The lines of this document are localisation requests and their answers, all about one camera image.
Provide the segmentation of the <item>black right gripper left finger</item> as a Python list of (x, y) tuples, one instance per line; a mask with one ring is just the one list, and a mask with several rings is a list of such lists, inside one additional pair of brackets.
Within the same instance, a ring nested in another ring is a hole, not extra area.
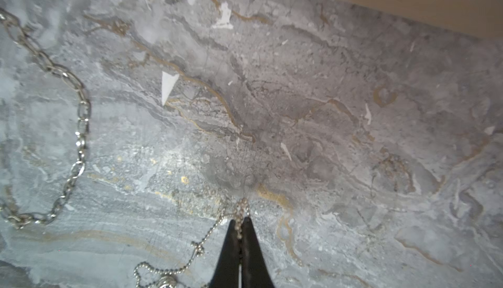
[(240, 240), (236, 221), (231, 220), (227, 229), (220, 257), (209, 288), (238, 288), (240, 268)]

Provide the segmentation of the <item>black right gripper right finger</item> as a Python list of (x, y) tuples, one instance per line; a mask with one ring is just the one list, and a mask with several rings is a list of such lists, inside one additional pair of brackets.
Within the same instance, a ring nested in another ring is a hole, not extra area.
[(267, 270), (251, 218), (246, 217), (241, 227), (242, 287), (275, 288)]

